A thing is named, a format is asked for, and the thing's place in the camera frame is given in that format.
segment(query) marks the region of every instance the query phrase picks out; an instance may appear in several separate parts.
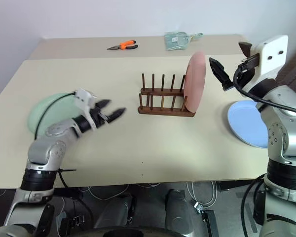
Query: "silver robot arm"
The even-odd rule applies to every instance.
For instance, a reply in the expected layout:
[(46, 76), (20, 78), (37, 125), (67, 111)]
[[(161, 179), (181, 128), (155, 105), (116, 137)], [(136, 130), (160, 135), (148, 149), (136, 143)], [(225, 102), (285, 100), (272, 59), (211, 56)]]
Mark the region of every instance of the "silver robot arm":
[[(210, 58), (214, 75), (224, 90), (236, 87), (251, 98), (261, 98), (296, 109), (296, 93), (275, 78), (286, 61), (288, 37), (278, 36), (256, 47), (239, 45), (247, 57), (238, 66), (233, 82), (223, 66)], [(296, 236), (296, 113), (265, 103), (257, 109), (268, 129), (268, 168), (265, 190), (255, 200), (254, 219), (263, 225), (261, 237)]]
[(48, 202), (53, 197), (54, 181), (66, 150), (84, 132), (112, 122), (125, 111), (122, 108), (110, 116), (102, 114), (101, 108), (110, 100), (95, 103), (95, 96), (82, 89), (75, 93), (74, 100), (82, 115), (53, 124), (31, 144), (23, 181), (15, 192), (4, 226), (0, 227), (0, 237), (49, 234), (54, 207)]

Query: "table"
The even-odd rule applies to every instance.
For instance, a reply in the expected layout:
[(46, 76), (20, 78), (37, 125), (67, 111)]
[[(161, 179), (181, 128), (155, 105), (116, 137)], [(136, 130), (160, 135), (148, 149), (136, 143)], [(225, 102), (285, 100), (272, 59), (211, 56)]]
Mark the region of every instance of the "table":
[[(155, 73), (156, 87), (165, 74), (165, 87), (169, 87), (172, 74), (182, 78), (190, 56), (68, 57), (24, 61), (1, 93), (0, 188), (21, 184), (33, 140), (26, 126), (33, 105), (51, 94), (80, 87), (99, 98), (112, 99), (110, 111), (126, 107), (127, 112), (95, 132), (86, 132), (69, 148), (62, 168), (77, 169), (64, 173), (70, 187), (251, 179), (266, 172), (267, 149), (244, 144), (229, 128), (227, 110), (244, 98), (235, 89), (223, 92), (209, 67), (210, 55), (206, 56), (203, 97), (193, 118), (141, 115), (137, 111), (141, 74)], [(212, 57), (229, 75), (244, 58), (240, 51)], [(180, 83), (176, 80), (175, 88)], [(58, 178), (55, 187), (62, 187)]]

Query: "wooden peg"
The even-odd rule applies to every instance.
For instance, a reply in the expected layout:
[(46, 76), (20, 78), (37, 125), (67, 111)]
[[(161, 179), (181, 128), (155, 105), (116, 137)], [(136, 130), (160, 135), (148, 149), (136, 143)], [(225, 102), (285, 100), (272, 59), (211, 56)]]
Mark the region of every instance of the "wooden peg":
[(172, 105), (171, 105), (171, 111), (173, 111), (173, 107), (174, 107), (174, 102), (175, 102), (175, 100), (176, 100), (176, 97), (173, 96)]
[(154, 91), (154, 74), (152, 74), (152, 91)]
[(146, 102), (146, 106), (149, 106), (149, 94), (147, 95), (147, 102)]
[(163, 101), (164, 101), (164, 95), (161, 97), (161, 107), (160, 107), (160, 110), (163, 110)]
[(162, 74), (162, 85), (161, 85), (161, 91), (163, 91), (163, 85), (164, 85), (164, 74)]
[(185, 108), (186, 100), (187, 100), (187, 96), (184, 97), (183, 104), (182, 104), (182, 107), (181, 107), (181, 112), (182, 112), (182, 111), (184, 110), (184, 108)]
[(145, 75), (142, 73), (142, 78), (143, 78), (143, 90), (145, 90)]
[(139, 103), (140, 103), (140, 108), (143, 109), (143, 100), (142, 100), (141, 94), (139, 94)]
[(183, 84), (184, 84), (184, 80), (185, 80), (185, 75), (183, 75), (183, 78), (182, 78), (181, 87), (180, 87), (180, 92), (182, 91)]
[(174, 79), (175, 79), (175, 77), (176, 77), (176, 75), (173, 74), (173, 77), (172, 77), (172, 84), (171, 84), (171, 89), (170, 89), (170, 91), (173, 90), (173, 85), (174, 85)]
[(152, 95), (150, 95), (150, 110), (152, 110), (153, 104), (152, 104)]

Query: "pink plate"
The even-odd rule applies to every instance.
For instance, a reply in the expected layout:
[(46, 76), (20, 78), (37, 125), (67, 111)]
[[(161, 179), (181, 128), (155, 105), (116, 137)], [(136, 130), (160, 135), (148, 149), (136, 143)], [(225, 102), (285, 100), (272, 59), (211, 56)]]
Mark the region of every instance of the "pink plate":
[(184, 82), (184, 97), (187, 96), (185, 107), (195, 113), (205, 86), (206, 71), (205, 56), (202, 52), (196, 52), (189, 60)]

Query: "white wall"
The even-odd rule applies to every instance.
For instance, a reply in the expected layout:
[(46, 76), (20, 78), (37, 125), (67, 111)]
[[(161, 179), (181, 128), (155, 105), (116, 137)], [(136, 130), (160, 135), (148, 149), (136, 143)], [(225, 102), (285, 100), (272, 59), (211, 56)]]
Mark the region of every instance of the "white wall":
[(253, 43), (289, 35), (296, 0), (0, 0), (0, 92), (41, 38), (243, 34)]

